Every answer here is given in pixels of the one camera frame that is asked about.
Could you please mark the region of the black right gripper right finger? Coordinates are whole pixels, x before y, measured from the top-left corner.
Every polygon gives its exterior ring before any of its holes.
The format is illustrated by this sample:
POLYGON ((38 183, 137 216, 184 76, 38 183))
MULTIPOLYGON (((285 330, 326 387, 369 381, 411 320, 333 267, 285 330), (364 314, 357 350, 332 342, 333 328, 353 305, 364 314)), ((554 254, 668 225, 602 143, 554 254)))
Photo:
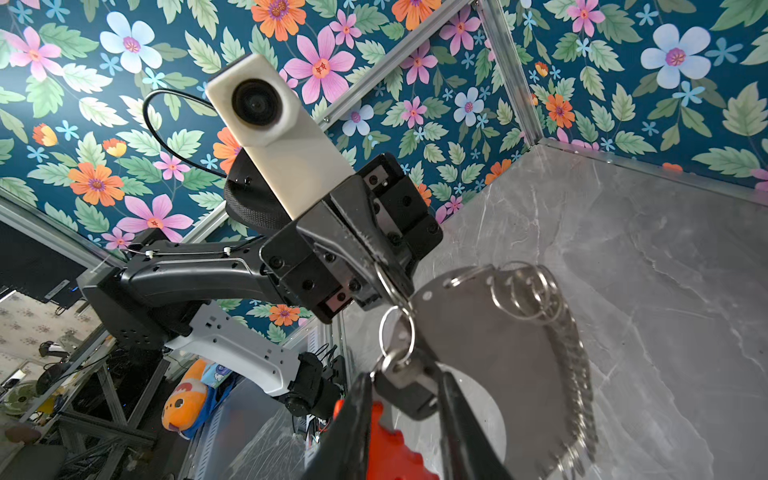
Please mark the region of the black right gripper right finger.
POLYGON ((444 478, 512 480, 452 373, 439 371, 436 398, 444 478))

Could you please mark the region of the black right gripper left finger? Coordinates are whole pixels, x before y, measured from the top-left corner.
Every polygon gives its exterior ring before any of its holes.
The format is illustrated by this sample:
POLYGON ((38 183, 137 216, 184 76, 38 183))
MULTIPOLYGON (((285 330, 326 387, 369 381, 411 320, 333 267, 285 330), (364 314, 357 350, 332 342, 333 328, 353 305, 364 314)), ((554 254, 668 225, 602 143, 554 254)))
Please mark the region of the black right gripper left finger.
POLYGON ((302 480, 367 478, 372 393, 370 374, 360 374, 318 452, 301 476, 302 480))

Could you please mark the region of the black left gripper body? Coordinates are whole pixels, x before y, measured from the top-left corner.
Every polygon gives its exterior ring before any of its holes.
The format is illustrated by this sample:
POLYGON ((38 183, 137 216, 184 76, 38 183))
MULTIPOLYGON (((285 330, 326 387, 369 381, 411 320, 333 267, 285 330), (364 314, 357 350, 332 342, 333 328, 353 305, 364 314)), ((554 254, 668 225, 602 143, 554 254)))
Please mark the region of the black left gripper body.
POLYGON ((329 324, 351 303, 370 310, 408 299, 419 261, 442 239, 413 181, 384 153, 267 240, 260 258, 292 304, 329 324))

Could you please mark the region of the key with black tag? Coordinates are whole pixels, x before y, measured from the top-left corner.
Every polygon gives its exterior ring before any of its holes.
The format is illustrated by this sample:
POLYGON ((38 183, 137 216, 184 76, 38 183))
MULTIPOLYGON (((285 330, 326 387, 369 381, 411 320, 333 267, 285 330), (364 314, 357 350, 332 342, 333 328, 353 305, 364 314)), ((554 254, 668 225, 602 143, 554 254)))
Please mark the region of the key with black tag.
POLYGON ((423 421, 435 414, 442 370, 428 352, 416 347, 412 313, 405 307, 389 307, 381 318, 378 340, 381 356, 371 373, 377 394, 412 420, 423 421), (395 313, 398 321, 405 321, 405 339, 385 344, 387 321, 395 313))

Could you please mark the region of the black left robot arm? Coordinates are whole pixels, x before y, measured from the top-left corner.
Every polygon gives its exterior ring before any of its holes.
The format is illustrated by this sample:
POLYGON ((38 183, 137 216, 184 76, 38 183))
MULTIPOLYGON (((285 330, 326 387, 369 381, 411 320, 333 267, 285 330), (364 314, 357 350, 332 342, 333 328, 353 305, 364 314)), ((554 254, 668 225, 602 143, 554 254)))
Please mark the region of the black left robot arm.
POLYGON ((79 286, 128 348, 186 350, 257 384, 295 416, 332 416, 345 387, 335 362, 290 353, 237 324, 225 299, 304 308, 330 323, 348 305, 372 309, 413 293, 418 263, 443 232, 393 155, 381 154, 291 219, 246 153, 225 181, 228 213, 257 230, 239 242, 178 243, 142 233, 122 268, 79 286))

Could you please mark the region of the orange plush toy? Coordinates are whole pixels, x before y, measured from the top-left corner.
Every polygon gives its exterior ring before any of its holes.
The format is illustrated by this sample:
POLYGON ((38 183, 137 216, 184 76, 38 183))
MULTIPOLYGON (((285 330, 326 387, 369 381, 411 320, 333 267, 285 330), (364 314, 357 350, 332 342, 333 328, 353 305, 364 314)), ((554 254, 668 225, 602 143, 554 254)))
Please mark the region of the orange plush toy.
POLYGON ((198 359, 183 375, 162 411, 163 427, 192 440, 233 388, 233 372, 198 359))

